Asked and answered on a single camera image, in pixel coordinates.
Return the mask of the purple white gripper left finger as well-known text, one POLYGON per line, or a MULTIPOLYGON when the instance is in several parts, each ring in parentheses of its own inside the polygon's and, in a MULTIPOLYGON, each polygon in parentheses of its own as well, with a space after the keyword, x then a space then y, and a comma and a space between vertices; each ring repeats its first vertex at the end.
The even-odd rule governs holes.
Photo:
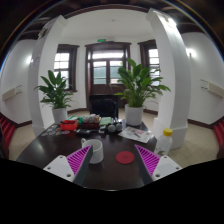
POLYGON ((68 156, 59 155, 44 170, 81 186, 92 155, 93 147, 89 145, 68 156))

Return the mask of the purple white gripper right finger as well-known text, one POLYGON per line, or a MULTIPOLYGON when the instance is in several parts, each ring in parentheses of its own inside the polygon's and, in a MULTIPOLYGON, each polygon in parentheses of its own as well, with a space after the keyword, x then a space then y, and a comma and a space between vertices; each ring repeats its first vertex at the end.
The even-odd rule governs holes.
POLYGON ((168 155, 159 156, 139 145, 135 146, 134 154, 145 185, 182 169, 168 155))

